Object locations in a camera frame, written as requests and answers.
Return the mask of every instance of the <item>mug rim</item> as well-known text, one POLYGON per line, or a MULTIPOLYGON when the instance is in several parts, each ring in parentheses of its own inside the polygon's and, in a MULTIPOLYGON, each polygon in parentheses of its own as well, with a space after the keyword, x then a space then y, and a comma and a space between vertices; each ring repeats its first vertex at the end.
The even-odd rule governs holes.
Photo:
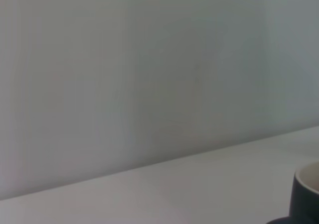
POLYGON ((301 173, 304 169, 306 169, 306 168, 308 168, 308 167, 310 167, 310 166, 312 166, 312 165, 315 165, 315 164, 319 165, 319 162, 313 162, 313 163, 307 164, 307 165, 305 165, 305 166, 302 166, 301 168, 298 168, 298 169, 296 170, 296 172, 295 172, 295 178, 296 178, 296 180, 297 180, 304 188, 306 188, 307 190, 309 190, 309 191, 311 191, 311 192, 313 192, 313 193, 319 195, 319 190, 316 190, 316 189, 310 187, 309 185, 307 185, 306 183, 304 183, 304 181, 302 181, 301 178, 300 178, 300 173, 301 173))

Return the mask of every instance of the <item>gray wall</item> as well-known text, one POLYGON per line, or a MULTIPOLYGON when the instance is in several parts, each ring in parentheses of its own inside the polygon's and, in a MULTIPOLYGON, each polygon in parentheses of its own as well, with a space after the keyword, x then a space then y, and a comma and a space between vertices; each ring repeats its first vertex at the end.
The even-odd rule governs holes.
POLYGON ((316 8, 0 0, 0 198, 316 124, 316 8))

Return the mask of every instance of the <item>white table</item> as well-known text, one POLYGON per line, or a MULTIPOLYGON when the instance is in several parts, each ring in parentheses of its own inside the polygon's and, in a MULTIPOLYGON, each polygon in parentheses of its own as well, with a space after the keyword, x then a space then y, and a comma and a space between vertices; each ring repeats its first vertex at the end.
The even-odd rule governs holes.
POLYGON ((264 224, 288 213, 319 127, 0 202, 1 224, 264 224))

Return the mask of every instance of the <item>mug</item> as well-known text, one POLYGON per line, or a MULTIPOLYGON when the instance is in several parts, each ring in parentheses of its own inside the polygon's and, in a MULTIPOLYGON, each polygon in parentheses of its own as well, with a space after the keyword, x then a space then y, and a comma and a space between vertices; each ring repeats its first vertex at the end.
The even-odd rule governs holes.
POLYGON ((289 217, 268 224, 319 224, 319 162, 296 171, 289 217))

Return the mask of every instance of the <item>black mug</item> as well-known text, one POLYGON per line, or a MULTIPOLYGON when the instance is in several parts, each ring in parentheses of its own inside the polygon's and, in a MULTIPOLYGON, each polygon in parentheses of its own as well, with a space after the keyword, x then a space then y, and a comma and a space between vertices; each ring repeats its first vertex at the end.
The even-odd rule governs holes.
POLYGON ((289 217, 268 224, 319 224, 319 162, 297 170, 289 217))

